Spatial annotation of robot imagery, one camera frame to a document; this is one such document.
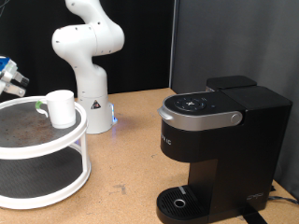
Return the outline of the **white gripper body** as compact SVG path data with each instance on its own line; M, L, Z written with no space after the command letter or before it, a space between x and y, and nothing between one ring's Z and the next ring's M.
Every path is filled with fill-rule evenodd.
M12 60L0 60L0 93L2 93L2 83L10 83L13 75L17 71L17 65Z

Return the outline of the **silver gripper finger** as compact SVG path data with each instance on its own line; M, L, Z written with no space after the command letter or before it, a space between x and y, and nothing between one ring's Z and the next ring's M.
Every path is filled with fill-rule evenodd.
M13 75L13 78L18 81L21 85L23 86L27 86L29 84L29 79L25 76L23 76L21 73L16 72Z
M25 89L6 82L2 83L2 91L17 95L19 97L23 97L25 94Z

